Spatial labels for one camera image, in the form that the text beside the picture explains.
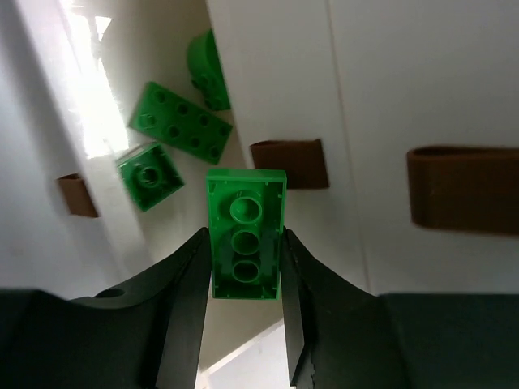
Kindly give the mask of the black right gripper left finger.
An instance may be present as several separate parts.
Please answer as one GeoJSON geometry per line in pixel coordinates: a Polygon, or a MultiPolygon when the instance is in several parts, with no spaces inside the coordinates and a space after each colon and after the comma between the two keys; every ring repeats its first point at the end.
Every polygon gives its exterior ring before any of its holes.
{"type": "Polygon", "coordinates": [[[4,388],[192,388],[211,273],[203,228],[93,297],[1,291],[4,388]]]}

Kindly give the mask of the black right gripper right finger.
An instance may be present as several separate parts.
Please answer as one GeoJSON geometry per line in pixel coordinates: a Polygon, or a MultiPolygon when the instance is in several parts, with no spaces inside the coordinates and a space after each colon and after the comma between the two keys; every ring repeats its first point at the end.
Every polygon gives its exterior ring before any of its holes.
{"type": "Polygon", "coordinates": [[[323,265],[290,230],[280,265],[293,387],[517,387],[517,295],[374,296],[323,265]]]}

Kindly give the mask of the green long lego brick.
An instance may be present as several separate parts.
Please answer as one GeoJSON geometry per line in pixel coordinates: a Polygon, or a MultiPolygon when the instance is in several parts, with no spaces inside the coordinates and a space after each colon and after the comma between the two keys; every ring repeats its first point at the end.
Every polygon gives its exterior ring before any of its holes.
{"type": "Polygon", "coordinates": [[[276,300],[286,172],[210,169],[206,186],[212,297],[276,300]]]}

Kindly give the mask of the white three-drawer storage box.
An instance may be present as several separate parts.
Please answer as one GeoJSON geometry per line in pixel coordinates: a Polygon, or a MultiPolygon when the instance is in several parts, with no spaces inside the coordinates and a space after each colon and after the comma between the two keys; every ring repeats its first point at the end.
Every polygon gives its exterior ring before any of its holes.
{"type": "Polygon", "coordinates": [[[518,290],[515,237],[410,219],[406,153],[518,144],[515,1],[211,1],[243,151],[320,139],[330,186],[285,222],[369,293],[518,290]]]}

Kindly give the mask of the white bottom drawer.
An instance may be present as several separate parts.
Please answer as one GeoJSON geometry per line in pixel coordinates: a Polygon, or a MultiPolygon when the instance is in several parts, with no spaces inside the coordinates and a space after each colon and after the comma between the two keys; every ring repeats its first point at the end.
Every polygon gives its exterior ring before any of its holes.
{"type": "Polygon", "coordinates": [[[201,103],[185,51],[212,29],[234,131],[221,166],[251,165],[246,111],[266,89],[264,1],[4,1],[1,4],[1,285],[90,296],[177,249],[207,220],[208,165],[170,150],[185,187],[139,212],[116,161],[148,139],[127,125],[156,81],[201,103]]]}

